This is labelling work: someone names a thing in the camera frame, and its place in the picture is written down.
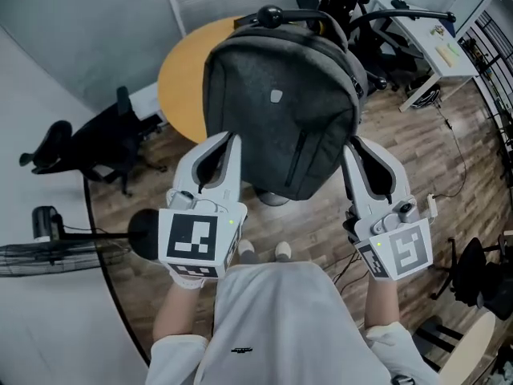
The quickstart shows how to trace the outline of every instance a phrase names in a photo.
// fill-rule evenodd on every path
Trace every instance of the sleeve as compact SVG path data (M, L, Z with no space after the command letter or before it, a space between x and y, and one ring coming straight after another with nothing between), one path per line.
M199 335L171 335L151 347L146 385L189 385L207 349Z
M369 348L391 373L392 378L404 375L415 385L439 385L440 379L422 360L410 332L399 322L374 326L366 331Z

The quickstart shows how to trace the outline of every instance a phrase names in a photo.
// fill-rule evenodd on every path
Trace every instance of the white glove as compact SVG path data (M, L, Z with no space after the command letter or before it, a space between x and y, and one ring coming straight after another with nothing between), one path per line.
M171 275L171 278L173 278L175 284L178 284L186 290L198 290L199 288L203 288L203 286L205 285L205 278L184 277L178 274L170 266L167 265L166 268L168 268L169 275Z

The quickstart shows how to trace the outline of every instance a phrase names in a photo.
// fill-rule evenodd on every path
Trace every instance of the round table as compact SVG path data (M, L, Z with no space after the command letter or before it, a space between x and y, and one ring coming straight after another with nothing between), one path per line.
M182 136L195 143L207 138L203 118L203 71L210 51L233 32L233 20L211 22L184 37L160 68L157 90L160 108Z
M438 373L442 385L458 385L468 378L486 352L494 328L495 315L486 312L463 335Z

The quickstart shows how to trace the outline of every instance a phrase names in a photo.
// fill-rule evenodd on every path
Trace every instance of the white shirt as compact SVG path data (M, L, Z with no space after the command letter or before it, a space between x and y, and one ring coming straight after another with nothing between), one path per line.
M162 338L146 385L438 384L398 322L358 331L311 262L237 265L217 287L214 333Z

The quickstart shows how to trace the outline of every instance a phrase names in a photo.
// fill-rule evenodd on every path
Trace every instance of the foot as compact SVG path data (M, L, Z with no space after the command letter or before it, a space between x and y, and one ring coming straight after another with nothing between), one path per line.
M278 243L274 249L274 256L278 258L279 255L285 255L288 259L292 257L292 250L288 242L282 241Z
M253 247L253 244L248 240L240 240L239 246L237 247L237 252L239 253L239 256L242 255L244 251L251 251L252 253L254 253L255 247Z

